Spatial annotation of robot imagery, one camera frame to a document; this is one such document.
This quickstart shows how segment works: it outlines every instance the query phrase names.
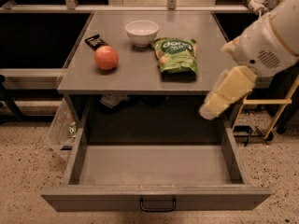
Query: snack bag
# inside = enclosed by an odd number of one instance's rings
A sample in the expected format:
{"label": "snack bag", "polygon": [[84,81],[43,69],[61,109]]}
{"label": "snack bag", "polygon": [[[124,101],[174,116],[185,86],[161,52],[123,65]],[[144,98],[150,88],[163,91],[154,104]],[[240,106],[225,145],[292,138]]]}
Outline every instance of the snack bag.
{"label": "snack bag", "polygon": [[162,74],[192,72],[197,76],[196,41],[194,39],[158,38],[151,44]]}

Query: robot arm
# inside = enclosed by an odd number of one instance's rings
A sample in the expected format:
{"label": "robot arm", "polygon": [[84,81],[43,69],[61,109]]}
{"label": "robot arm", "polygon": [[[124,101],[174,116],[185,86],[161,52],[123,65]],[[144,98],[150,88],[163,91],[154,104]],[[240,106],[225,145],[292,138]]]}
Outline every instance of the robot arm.
{"label": "robot arm", "polygon": [[206,96],[199,113],[218,117],[255,87],[257,77],[271,77],[299,61],[299,0],[285,0],[223,46],[238,66],[225,71]]}

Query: speckled floor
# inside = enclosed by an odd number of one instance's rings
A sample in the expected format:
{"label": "speckled floor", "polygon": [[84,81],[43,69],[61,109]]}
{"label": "speckled floor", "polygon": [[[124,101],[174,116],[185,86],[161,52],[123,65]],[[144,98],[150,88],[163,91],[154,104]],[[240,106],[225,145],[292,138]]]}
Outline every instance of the speckled floor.
{"label": "speckled floor", "polygon": [[[267,125],[266,114],[243,115],[239,123]],[[252,211],[57,213],[41,197],[61,184],[66,163],[48,146],[49,123],[0,125],[0,223],[299,223],[299,130],[274,131],[265,143],[236,139],[250,182],[273,195]]]}

